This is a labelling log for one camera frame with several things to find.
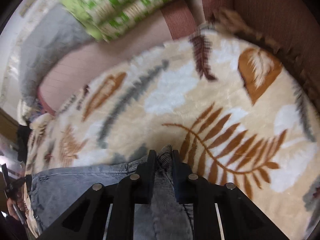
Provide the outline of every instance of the denim pants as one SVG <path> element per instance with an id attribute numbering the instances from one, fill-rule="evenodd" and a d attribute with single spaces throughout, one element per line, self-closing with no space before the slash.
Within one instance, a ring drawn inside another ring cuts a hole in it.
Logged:
<path id="1" fill-rule="evenodd" d="M 166 146 L 157 154 L 153 197 L 149 205 L 135 205 L 133 239 L 193 239 L 192 205 L 179 205 L 174 196 L 171 151 L 171 146 Z M 94 183 L 118 183 L 146 160 L 147 156 L 131 163 L 57 168 L 34 175 L 29 195 L 39 232 Z"/>

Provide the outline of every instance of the silver screw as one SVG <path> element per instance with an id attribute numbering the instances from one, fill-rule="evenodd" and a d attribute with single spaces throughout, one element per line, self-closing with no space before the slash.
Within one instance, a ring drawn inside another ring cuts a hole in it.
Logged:
<path id="1" fill-rule="evenodd" d="M 188 176 L 188 178 L 191 179 L 191 180 L 196 180 L 196 179 L 198 179 L 199 177 L 198 177 L 197 174 L 191 173 L 191 174 Z"/>
<path id="2" fill-rule="evenodd" d="M 100 183 L 93 184 L 92 189 L 98 191 L 102 189 L 102 185 Z"/>
<path id="3" fill-rule="evenodd" d="M 137 174 L 137 173 L 134 173 L 134 174 L 131 174 L 131 175 L 130 175 L 130 179 L 131 179 L 131 180 L 137 180 L 137 179 L 139 179 L 139 178 L 140 178 L 140 175 Z"/>
<path id="4" fill-rule="evenodd" d="M 232 183 L 232 182 L 228 182 L 228 183 L 226 184 L 226 187 L 227 187 L 228 189 L 235 189 L 235 188 L 236 188 L 236 185 L 235 185 L 234 183 Z"/>

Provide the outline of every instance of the green checkered cloth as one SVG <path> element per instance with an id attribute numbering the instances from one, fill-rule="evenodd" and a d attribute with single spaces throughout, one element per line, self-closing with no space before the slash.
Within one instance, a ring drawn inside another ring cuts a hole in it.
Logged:
<path id="1" fill-rule="evenodd" d="M 95 39 L 111 41 L 171 0 L 61 0 Z"/>

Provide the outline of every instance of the beige blanket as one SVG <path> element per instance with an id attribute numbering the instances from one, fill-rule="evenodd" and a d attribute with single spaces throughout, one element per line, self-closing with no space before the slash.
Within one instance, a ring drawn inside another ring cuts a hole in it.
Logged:
<path id="1" fill-rule="evenodd" d="M 129 162 L 171 144 L 195 173 L 234 182 L 300 240 L 311 217 L 302 197 L 319 174 L 319 125 L 278 59 L 207 28 L 115 66 L 56 117 L 41 116 L 27 173 Z M 36 230 L 32 211 L 28 218 Z"/>

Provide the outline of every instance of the person's hand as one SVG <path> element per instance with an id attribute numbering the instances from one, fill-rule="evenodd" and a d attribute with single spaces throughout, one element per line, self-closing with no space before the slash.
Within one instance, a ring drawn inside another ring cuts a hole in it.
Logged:
<path id="1" fill-rule="evenodd" d="M 19 220 L 18 215 L 14 211 L 13 204 L 16 204 L 21 211 L 25 211 L 24 202 L 23 202 L 23 199 L 22 199 L 20 192 L 18 193 L 17 202 L 12 200 L 11 198 L 8 198 L 8 200 L 7 200 L 7 207 L 8 207 L 9 215 L 12 216 L 13 218 L 15 218 L 16 220 Z"/>

